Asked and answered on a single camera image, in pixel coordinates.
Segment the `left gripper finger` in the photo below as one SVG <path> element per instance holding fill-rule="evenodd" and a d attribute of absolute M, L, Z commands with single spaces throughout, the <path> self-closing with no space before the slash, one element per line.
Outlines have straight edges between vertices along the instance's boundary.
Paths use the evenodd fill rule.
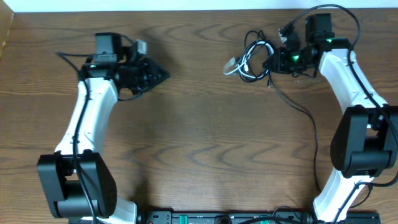
<path fill-rule="evenodd" d="M 158 75 L 144 75 L 141 79 L 139 79 L 136 90 L 140 94 L 146 93 L 166 81 L 166 79 L 168 79 L 169 77 L 170 75 L 168 73 Z"/>
<path fill-rule="evenodd" d="M 147 62 L 149 64 L 150 72 L 156 78 L 169 78 L 170 73 L 162 68 L 155 60 L 148 58 Z"/>

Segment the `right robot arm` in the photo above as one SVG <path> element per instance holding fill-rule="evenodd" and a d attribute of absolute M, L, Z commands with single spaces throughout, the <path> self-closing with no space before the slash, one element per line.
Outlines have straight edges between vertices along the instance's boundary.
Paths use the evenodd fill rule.
<path fill-rule="evenodd" d="M 282 47 L 263 63 L 273 73 L 297 75 L 309 68 L 326 78 L 343 116 L 330 144 L 333 170 L 313 200 L 314 223 L 339 223 L 364 187 L 389 187 L 373 180 L 397 159 L 397 107 L 371 86 L 356 60 L 355 44 L 337 38 L 331 15 L 314 14 L 305 20 L 306 46 L 294 31 L 295 21 L 279 30 Z"/>

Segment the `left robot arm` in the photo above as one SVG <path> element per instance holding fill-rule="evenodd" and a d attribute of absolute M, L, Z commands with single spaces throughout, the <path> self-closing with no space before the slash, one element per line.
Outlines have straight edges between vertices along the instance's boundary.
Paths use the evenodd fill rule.
<path fill-rule="evenodd" d="M 78 96 L 68 128 L 54 152 L 37 162 L 50 213 L 70 223 L 145 223 L 137 205 L 118 195 L 103 141 L 121 90 L 137 99 L 170 74 L 147 56 L 143 40 L 114 32 L 97 33 L 95 52 L 74 71 Z"/>

